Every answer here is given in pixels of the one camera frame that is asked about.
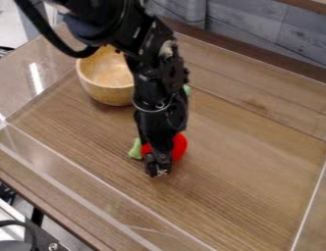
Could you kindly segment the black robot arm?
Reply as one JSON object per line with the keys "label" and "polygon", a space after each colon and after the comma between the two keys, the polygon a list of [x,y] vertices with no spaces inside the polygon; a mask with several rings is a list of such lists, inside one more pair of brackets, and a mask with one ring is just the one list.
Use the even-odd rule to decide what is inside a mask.
{"label": "black robot arm", "polygon": [[43,0],[65,9],[63,21],[85,44],[73,49],[44,20],[32,0],[14,0],[35,29],[53,46],[83,59],[110,45],[123,54],[134,79],[134,121],[145,172],[156,177],[173,168],[174,139],[188,124],[189,70],[178,53],[173,30],[146,9],[146,0]]}

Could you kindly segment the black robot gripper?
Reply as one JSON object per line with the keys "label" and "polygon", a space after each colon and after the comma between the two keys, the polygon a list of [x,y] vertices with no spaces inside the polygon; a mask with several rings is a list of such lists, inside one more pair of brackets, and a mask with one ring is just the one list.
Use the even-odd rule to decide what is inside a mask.
{"label": "black robot gripper", "polygon": [[166,93],[157,82],[137,83],[133,105],[141,144],[149,145],[153,151],[145,154],[145,173],[149,177],[169,175],[173,140],[188,122],[185,87]]}

